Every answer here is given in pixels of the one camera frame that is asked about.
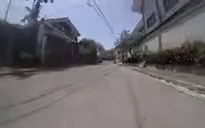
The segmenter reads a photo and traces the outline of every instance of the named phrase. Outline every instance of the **bush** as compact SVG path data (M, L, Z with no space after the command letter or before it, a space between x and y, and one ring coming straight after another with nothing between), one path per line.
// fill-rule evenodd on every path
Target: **bush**
M150 64L205 65L205 43L200 41L185 42L180 47L167 49L145 56Z

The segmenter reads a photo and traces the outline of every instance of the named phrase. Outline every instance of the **curb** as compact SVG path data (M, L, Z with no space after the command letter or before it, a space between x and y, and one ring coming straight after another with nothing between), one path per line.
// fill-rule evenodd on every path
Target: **curb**
M134 71L143 73L145 75L148 75L150 77L153 77L153 78L156 78L156 79L159 79L159 80L164 80L168 83L175 84L176 86L184 87L184 88L187 88L190 91L194 91L194 92L200 93L202 95L205 95L205 87L203 87L202 85L196 85L196 84L181 81L181 80L173 80L171 78L160 76L160 75L157 75L155 73L141 71L141 70L136 69L136 68L131 68L131 69L134 70Z

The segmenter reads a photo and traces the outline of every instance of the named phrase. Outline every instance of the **street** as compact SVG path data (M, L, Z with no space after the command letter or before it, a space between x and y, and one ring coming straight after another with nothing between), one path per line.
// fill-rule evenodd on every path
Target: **street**
M0 128L205 128L205 99L110 62L8 75Z

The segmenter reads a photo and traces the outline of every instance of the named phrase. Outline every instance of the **sidewalk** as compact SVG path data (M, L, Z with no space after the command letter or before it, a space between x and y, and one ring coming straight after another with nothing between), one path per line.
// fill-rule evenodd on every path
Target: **sidewalk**
M165 80L178 86L186 87L189 90L199 92L205 95L205 76L172 72L168 70L158 70L152 67L131 66L133 70L144 73L151 77Z
M0 76L10 75L17 72L33 72L37 69L20 69L20 68L9 68L9 67L2 67L0 68Z

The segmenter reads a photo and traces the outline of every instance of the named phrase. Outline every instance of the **power line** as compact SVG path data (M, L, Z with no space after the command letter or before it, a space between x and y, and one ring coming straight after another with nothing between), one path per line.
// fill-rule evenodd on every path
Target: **power line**
M87 4L89 5L89 7L92 7L96 12L97 14L100 16L100 18L105 22L106 26L109 28L109 30L111 31L111 33L113 34L114 38L116 39L115 37L115 34L114 34L114 31L110 25L110 23L108 22L107 18L105 17L105 15L103 14L103 12L101 11L99 5L96 3L95 0L93 0L95 6L90 2L90 0L88 0Z
M110 23L108 22L107 18L105 17L104 13L101 11L99 5L97 4L97 2L95 0L93 0L93 3L95 4L95 6L97 7L97 9L99 10L99 12L101 13L102 17L104 18L104 21L107 23L109 29L111 30L111 32L114 34L114 31L110 25Z

